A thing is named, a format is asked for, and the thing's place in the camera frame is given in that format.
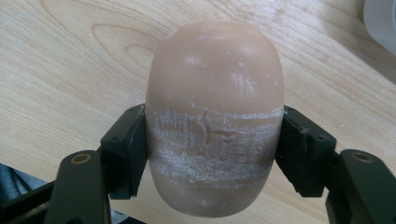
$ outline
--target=light wood surface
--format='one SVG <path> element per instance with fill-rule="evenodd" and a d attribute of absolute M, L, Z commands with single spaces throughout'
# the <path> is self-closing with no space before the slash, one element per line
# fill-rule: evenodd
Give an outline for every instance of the light wood surface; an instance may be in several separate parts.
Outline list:
<path fill-rule="evenodd" d="M 285 104 L 396 173 L 396 57 L 368 35 L 363 0 L 0 2 L 0 162 L 44 180 L 145 102 L 161 40 L 195 21 L 253 25 L 275 43 Z M 327 223 L 324 200 L 303 199 L 274 165 L 261 195 L 225 218 L 189 217 L 160 198 L 149 169 L 138 197 L 112 202 L 147 223 Z"/>

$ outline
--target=white object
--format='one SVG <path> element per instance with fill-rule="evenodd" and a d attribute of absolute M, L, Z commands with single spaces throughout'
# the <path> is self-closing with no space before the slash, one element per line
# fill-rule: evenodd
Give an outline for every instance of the white object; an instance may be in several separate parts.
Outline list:
<path fill-rule="evenodd" d="M 366 0 L 363 17 L 370 36 L 396 55 L 396 0 Z"/>

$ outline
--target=beige rubber object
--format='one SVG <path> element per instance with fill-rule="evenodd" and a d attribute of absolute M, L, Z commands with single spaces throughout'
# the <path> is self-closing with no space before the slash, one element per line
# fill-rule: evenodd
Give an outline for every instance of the beige rubber object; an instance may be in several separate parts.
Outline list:
<path fill-rule="evenodd" d="M 194 216 L 242 211 L 270 173 L 282 117 L 281 65 L 265 35 L 229 22 L 176 30 L 159 46 L 148 79 L 148 161 L 157 190 Z"/>

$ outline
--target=white powder residue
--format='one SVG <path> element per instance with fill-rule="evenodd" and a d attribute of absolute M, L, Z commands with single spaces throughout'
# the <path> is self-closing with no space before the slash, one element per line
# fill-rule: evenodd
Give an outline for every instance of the white powder residue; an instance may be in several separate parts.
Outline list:
<path fill-rule="evenodd" d="M 247 179 L 262 184 L 275 156 L 283 107 L 256 114 L 191 107 L 204 112 L 165 109 L 148 119 L 149 137 L 157 142 L 150 149 L 151 168 L 191 183 L 218 182 L 218 189 L 245 187 L 241 180 Z"/>
<path fill-rule="evenodd" d="M 238 66 L 239 66 L 239 67 L 246 67 L 246 65 L 245 65 L 243 62 L 239 62 L 239 63 L 238 63 Z"/>

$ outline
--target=screw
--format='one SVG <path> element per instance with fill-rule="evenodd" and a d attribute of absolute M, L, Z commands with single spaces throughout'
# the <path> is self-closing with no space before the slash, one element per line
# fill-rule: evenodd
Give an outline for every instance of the screw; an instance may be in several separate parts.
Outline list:
<path fill-rule="evenodd" d="M 374 161 L 374 159 L 370 155 L 362 152 L 352 152 L 351 156 L 353 157 L 353 159 L 357 161 L 362 161 L 367 163 L 372 163 Z"/>
<path fill-rule="evenodd" d="M 327 140 L 327 136 L 324 134 L 320 134 L 317 136 L 318 140 Z"/>
<path fill-rule="evenodd" d="M 79 165 L 91 160 L 90 154 L 78 154 L 77 156 L 73 157 L 70 162 L 75 165 Z"/>

